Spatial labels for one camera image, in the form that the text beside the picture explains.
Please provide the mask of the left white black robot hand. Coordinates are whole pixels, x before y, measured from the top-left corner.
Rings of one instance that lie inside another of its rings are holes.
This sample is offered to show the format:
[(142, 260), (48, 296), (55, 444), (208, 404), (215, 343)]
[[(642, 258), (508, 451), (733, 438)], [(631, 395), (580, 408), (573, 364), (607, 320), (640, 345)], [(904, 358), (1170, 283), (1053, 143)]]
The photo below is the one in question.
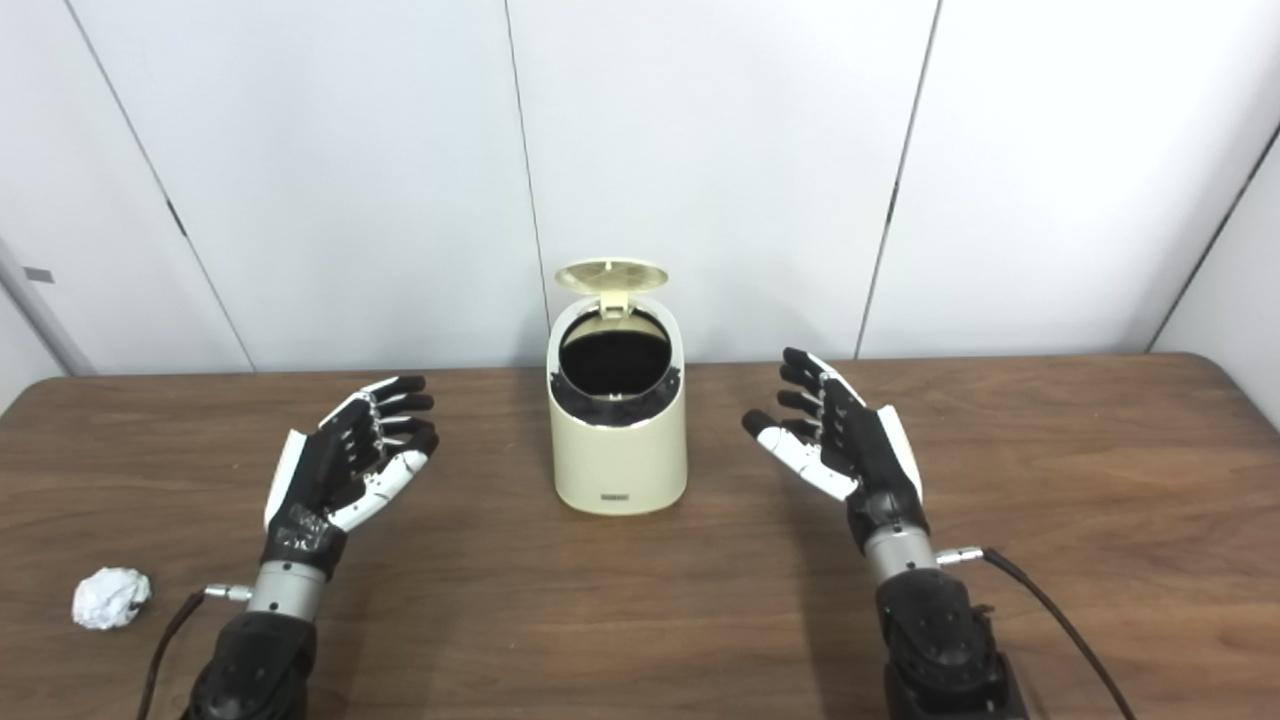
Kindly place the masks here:
[(351, 532), (436, 452), (435, 425), (416, 415), (433, 405), (422, 375), (397, 375), (356, 389), (315, 430), (291, 430), (264, 509), (261, 564), (292, 562), (332, 579)]

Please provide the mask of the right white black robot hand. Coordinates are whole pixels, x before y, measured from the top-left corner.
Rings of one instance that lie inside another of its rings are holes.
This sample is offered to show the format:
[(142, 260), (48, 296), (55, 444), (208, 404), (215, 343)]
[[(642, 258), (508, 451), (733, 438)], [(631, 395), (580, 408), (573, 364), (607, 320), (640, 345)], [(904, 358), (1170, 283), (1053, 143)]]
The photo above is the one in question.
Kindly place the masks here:
[(778, 421), (753, 409), (742, 416), (746, 433), (792, 474), (844, 503), (858, 548), (883, 529), (931, 533), (919, 468), (896, 409), (870, 407), (814, 354), (787, 347), (782, 359), (780, 377), (791, 387), (777, 393), (777, 402), (803, 415)]

